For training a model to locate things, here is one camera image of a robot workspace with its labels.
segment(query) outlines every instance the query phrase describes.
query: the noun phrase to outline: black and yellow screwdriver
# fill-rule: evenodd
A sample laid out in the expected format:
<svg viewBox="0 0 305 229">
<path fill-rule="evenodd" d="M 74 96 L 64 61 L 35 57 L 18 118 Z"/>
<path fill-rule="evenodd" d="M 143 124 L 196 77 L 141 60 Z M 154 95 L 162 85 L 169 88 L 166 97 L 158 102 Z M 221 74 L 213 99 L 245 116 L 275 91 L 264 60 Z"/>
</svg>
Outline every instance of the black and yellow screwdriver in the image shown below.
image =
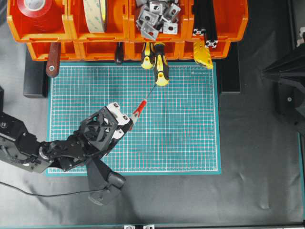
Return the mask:
<svg viewBox="0 0 305 229">
<path fill-rule="evenodd" d="M 144 43 L 141 53 L 141 66 L 144 69 L 151 69 L 154 65 L 153 44 L 150 42 Z"/>
<path fill-rule="evenodd" d="M 154 61 L 154 78 L 158 86 L 165 86 L 169 82 L 169 66 L 164 54 L 165 44 L 157 42 L 154 44 L 155 61 Z"/>
</svg>

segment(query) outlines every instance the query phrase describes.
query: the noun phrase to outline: tape roll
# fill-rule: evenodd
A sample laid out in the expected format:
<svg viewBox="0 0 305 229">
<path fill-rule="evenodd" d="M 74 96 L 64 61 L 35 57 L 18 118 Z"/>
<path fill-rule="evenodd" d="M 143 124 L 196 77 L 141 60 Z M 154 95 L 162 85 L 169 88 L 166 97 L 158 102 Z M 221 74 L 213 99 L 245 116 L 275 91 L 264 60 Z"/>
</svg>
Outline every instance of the tape roll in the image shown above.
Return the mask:
<svg viewBox="0 0 305 229">
<path fill-rule="evenodd" d="M 17 6 L 40 31 L 56 30 L 62 24 L 61 10 L 54 0 L 17 0 Z"/>
<path fill-rule="evenodd" d="M 107 0 L 83 0 L 83 3 L 89 32 L 106 32 Z"/>
</svg>

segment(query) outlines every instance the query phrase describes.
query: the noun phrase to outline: green cutting mat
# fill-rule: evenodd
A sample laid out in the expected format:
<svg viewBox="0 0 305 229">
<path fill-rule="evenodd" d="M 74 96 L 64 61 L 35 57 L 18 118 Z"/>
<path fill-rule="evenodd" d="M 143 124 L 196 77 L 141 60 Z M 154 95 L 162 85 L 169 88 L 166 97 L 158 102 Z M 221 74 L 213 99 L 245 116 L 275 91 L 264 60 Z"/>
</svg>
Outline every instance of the green cutting mat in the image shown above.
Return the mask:
<svg viewBox="0 0 305 229">
<path fill-rule="evenodd" d="M 220 174 L 216 66 L 170 63 L 170 83 L 156 87 L 131 132 L 103 158 L 123 175 Z M 154 85 L 139 63 L 61 63 L 49 92 L 49 141 L 63 140 L 101 107 L 118 102 L 128 116 Z M 49 168 L 48 176 L 84 176 Z"/>
</svg>

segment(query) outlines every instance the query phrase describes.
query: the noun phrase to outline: beige tape roll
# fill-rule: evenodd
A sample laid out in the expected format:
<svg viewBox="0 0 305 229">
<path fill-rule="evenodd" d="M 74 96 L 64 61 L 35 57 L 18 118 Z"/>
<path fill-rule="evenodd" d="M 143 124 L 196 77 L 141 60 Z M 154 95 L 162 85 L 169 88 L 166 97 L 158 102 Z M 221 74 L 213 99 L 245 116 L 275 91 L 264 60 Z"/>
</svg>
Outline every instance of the beige tape roll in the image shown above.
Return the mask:
<svg viewBox="0 0 305 229">
<path fill-rule="evenodd" d="M 106 32 L 107 0 L 83 0 L 83 3 L 89 32 Z"/>
</svg>

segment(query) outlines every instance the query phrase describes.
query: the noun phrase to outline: orange storage bin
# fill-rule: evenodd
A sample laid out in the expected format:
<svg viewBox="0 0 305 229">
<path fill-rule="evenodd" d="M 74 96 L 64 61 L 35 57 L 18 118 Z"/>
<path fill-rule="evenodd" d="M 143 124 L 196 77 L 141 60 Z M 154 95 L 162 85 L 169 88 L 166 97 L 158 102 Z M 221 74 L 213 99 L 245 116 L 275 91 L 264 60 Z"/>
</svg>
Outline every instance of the orange storage bin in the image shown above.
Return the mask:
<svg viewBox="0 0 305 229">
<path fill-rule="evenodd" d="M 218 40 L 240 41 L 248 23 L 248 1 L 247 0 L 213 0 L 214 13 L 217 27 Z M 194 15 L 192 7 L 194 0 L 189 0 L 189 25 L 187 29 L 187 41 L 201 39 L 193 36 Z"/>
<path fill-rule="evenodd" d="M 90 33 L 83 1 L 69 0 L 68 21 L 74 41 L 127 41 L 129 39 L 128 0 L 109 0 L 107 17 L 106 33 Z"/>
<path fill-rule="evenodd" d="M 17 6 L 17 0 L 8 0 L 7 22 L 11 33 L 17 42 L 64 42 L 71 41 L 69 24 L 67 21 L 67 0 L 56 0 L 58 15 L 54 15 L 54 23 L 59 27 L 53 31 L 42 31 L 34 26 L 30 18 L 24 16 Z"/>
<path fill-rule="evenodd" d="M 179 52 L 183 46 L 183 42 L 164 42 L 165 56 L 167 60 L 177 60 Z M 144 42 L 130 42 L 130 59 L 133 61 L 141 60 L 141 53 L 143 50 Z"/>
<path fill-rule="evenodd" d="M 231 42 L 219 41 L 216 48 L 210 47 L 210 54 L 212 59 L 222 59 L 227 57 Z M 179 59 L 180 60 L 193 60 L 193 42 L 182 42 L 180 46 Z"/>
<path fill-rule="evenodd" d="M 50 42 L 27 43 L 30 55 L 34 61 L 47 61 L 49 57 Z M 79 61 L 81 53 L 76 42 L 61 43 L 62 61 Z"/>
<path fill-rule="evenodd" d="M 179 13 L 178 34 L 164 34 L 159 33 L 157 41 L 162 42 L 182 42 L 186 39 L 188 29 L 188 0 L 179 0 Z M 136 15 L 137 4 L 136 0 L 129 0 L 129 39 L 131 42 L 144 42 L 147 39 L 141 36 L 140 30 L 136 27 L 138 15 Z"/>
<path fill-rule="evenodd" d="M 114 61 L 117 42 L 78 42 L 84 61 Z M 129 42 L 124 43 L 124 60 L 129 60 Z"/>
</svg>

